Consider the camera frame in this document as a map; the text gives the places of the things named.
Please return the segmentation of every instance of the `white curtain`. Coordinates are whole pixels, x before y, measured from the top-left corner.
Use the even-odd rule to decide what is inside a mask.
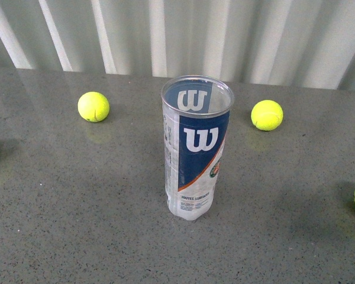
[[[0,0],[0,66],[355,90],[355,0]]]

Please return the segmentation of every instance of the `wilson logo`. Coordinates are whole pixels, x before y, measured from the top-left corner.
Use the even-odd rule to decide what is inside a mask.
[[[210,130],[194,130],[189,128],[184,128],[184,132],[187,134],[186,145],[187,149],[191,152],[199,151],[209,151],[215,146],[218,139],[218,127],[212,128]],[[199,144],[195,146],[196,132],[199,135]],[[212,140],[208,145],[208,133],[212,134]]]
[[[200,111],[202,109],[202,107],[204,106],[204,99],[205,96],[208,94],[205,91],[199,91],[198,93],[198,100],[197,100],[197,104],[195,105],[195,95],[197,94],[196,90],[188,90],[187,91],[180,91],[178,96],[177,96],[177,106],[179,107],[180,110],[182,111],[189,111],[189,110],[193,110],[193,111]],[[184,97],[187,97],[187,104],[185,105],[183,103]]]

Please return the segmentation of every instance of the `gray countertop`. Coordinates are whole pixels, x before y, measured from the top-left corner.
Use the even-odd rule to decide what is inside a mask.
[[[229,83],[211,209],[164,192],[166,78],[0,68],[0,283],[355,284],[355,92]],[[103,122],[79,97],[102,92]],[[282,125],[252,126],[262,99]]]

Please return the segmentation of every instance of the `open top of can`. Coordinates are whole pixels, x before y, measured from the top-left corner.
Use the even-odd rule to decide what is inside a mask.
[[[162,88],[162,100],[180,115],[211,118],[230,110],[234,94],[220,80],[188,75],[169,80]]]

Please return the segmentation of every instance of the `can rim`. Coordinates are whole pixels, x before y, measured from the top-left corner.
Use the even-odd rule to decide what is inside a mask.
[[[196,80],[196,81],[203,81],[203,82],[211,82],[216,84],[218,87],[220,87],[221,89],[225,90],[226,93],[228,93],[229,97],[230,97],[230,103],[229,105],[221,110],[221,111],[217,111],[217,112],[211,112],[211,113],[206,113],[206,114],[193,114],[191,112],[188,111],[182,111],[179,108],[175,108],[173,106],[171,106],[167,101],[166,101],[166,91],[175,83],[181,82],[181,81],[192,81],[192,80]],[[229,88],[229,86],[227,86],[224,82],[217,80],[215,78],[209,77],[209,76],[202,76],[202,75],[184,75],[184,76],[179,76],[176,78],[173,78],[169,81],[167,81],[164,86],[162,87],[162,91],[161,91],[161,96],[162,96],[162,100],[164,102],[165,105],[167,105],[169,108],[173,109],[174,111],[182,114],[185,117],[193,117],[193,118],[211,118],[211,117],[218,117],[222,114],[225,114],[226,112],[228,112],[231,107],[234,104],[234,93],[232,92],[232,90]]]

